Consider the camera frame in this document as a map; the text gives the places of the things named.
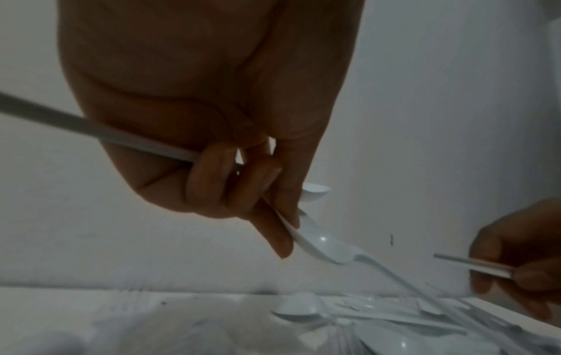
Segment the hand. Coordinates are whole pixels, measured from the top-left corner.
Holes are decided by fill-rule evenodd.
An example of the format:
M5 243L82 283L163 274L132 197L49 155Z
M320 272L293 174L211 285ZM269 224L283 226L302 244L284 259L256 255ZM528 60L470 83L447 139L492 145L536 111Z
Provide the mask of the hand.
M561 302L561 199L551 199L483 228L470 256L515 266L514 280L472 273L472 289L489 292L494 282L533 316L548 320L547 302Z
M362 6L60 0L61 62L88 119L204 150L191 166L105 144L140 196L173 211L244 218L287 257L292 239L270 205L298 226L302 183L345 78Z

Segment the white wall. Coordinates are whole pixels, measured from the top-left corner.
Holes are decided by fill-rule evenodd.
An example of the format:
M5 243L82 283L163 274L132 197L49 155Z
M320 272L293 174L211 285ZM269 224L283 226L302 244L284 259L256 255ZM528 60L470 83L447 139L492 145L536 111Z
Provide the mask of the white wall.
M0 0L0 90L77 112L55 51L54 3ZM133 196L97 143L1 117L0 282L322 292L397 289L300 250L279 261L245 223ZM370 0L304 208L409 278L466 292L431 260L479 227L561 192L561 119L541 8L530 0ZM390 245L394 236L394 246Z

